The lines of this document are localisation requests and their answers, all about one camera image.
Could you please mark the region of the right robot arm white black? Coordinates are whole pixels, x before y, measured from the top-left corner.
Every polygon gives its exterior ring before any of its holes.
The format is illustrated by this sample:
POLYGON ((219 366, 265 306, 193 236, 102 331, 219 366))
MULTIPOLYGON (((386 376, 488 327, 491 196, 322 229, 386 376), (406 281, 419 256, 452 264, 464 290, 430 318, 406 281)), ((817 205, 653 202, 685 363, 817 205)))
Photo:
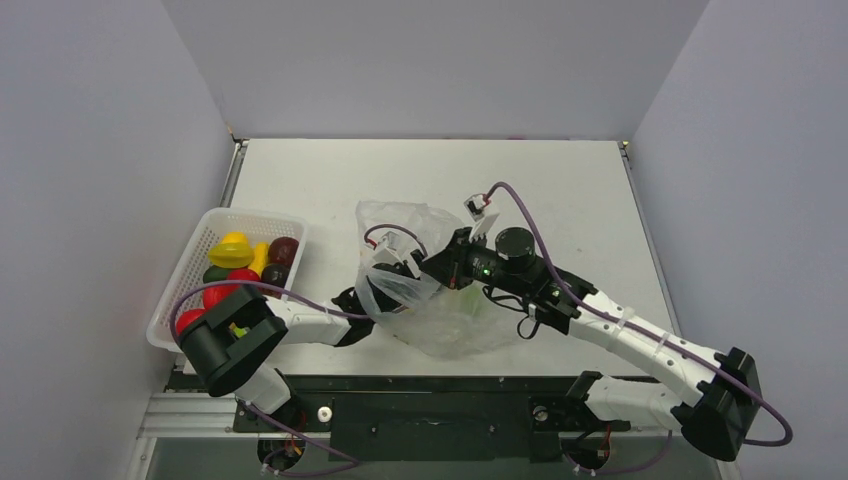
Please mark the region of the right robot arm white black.
POLYGON ((533 320, 651 377, 644 383, 583 373, 563 402, 572 424, 623 421, 665 428, 711 458, 737 459, 760 409, 751 355, 737 347, 723 353, 690 343, 622 308, 590 282, 551 266, 525 228, 502 231, 494 248, 470 232, 456 230, 443 250, 420 262, 421 271, 450 289, 478 282, 516 296, 533 320))

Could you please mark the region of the clear plastic bag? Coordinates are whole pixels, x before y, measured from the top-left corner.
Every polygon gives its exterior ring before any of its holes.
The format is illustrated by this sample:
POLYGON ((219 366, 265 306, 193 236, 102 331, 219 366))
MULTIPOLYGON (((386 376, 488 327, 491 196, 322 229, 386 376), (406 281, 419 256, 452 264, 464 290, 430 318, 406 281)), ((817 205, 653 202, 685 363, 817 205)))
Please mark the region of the clear plastic bag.
MULTIPOLYGON (((424 203, 362 200, 355 208, 358 234, 362 239, 361 264, 373 261, 374 247, 392 231, 399 235, 398 249, 404 261, 438 253, 462 225, 454 214, 424 203)), ((436 358, 460 359, 504 349, 518 343, 515 328, 521 314, 490 302, 478 284, 462 290, 480 290, 485 306, 476 317, 457 312, 457 294, 421 273, 423 297, 410 310, 378 323, 399 341, 436 358)))

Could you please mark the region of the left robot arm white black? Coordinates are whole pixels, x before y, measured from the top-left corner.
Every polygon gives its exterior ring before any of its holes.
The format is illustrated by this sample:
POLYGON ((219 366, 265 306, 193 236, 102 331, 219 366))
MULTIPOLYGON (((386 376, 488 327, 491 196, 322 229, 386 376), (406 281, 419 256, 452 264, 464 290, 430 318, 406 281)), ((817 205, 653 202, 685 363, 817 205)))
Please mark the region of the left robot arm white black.
POLYGON ((255 278, 201 284, 178 299, 168 316, 172 339, 212 397, 228 394, 259 409, 272 429, 291 427, 298 402, 268 360, 280 345, 350 346, 375 321, 354 288, 321 305, 255 278))

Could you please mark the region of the yellow green fake starfruit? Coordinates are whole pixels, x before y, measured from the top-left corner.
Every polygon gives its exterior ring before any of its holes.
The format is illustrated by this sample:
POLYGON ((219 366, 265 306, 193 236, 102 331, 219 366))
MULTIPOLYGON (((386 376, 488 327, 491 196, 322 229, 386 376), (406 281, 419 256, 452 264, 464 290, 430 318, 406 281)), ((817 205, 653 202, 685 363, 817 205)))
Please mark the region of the yellow green fake starfruit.
POLYGON ((240 269, 254 260, 254 250, 248 243, 219 243, 212 247, 207 257, 214 266, 225 269, 240 269))

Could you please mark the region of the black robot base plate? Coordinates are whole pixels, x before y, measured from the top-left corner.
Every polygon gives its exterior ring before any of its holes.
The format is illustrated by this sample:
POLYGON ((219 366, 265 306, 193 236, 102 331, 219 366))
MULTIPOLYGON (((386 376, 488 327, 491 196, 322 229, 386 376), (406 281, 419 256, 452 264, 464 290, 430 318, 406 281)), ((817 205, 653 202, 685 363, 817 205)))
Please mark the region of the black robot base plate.
POLYGON ((277 420, 360 461, 557 461, 574 438, 628 432, 570 395, 569 377, 289 375, 277 420))

